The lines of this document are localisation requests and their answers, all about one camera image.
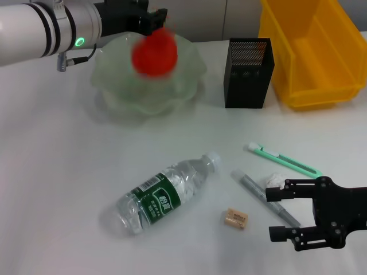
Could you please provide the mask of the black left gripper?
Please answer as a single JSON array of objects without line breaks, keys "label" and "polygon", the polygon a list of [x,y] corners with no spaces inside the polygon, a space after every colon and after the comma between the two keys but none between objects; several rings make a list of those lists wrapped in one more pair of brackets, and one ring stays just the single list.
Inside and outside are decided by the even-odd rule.
[{"label": "black left gripper", "polygon": [[97,3],[101,19],[101,36],[124,32],[152,34],[163,28],[168,10],[165,8],[147,12],[148,1],[104,1]]}]

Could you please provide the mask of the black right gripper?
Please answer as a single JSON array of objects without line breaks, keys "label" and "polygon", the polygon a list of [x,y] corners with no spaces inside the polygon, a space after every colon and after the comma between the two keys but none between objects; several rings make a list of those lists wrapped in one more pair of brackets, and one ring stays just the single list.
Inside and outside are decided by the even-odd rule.
[{"label": "black right gripper", "polygon": [[289,239],[297,252],[328,247],[341,249],[350,233],[366,230],[366,187],[341,187],[322,176],[316,180],[286,179],[283,189],[266,188],[267,202],[295,198],[313,198],[316,226],[269,227],[272,242]]}]

